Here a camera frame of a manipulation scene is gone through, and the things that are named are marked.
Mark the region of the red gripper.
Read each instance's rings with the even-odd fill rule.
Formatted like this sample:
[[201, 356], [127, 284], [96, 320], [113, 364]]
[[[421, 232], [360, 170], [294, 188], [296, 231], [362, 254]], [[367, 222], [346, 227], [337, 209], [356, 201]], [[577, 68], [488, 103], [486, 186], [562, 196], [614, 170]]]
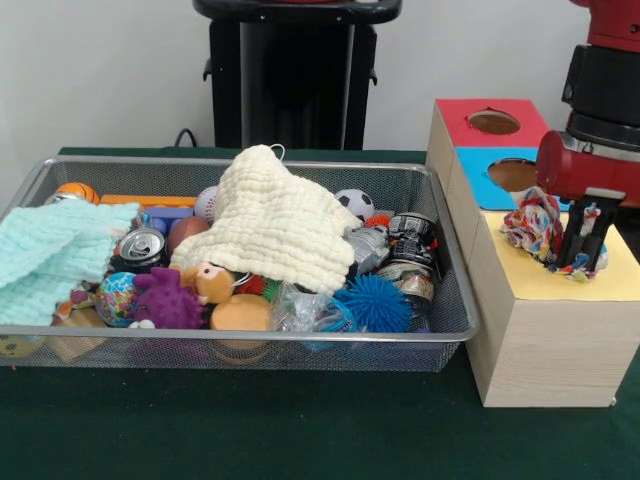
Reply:
[[[541, 139], [536, 158], [537, 184], [547, 193], [572, 200], [557, 266], [574, 262], [581, 248], [586, 195], [639, 203], [639, 153], [579, 140], [567, 132], [549, 131]], [[589, 265], [598, 263], [619, 202], [596, 202], [600, 210], [584, 239]]]

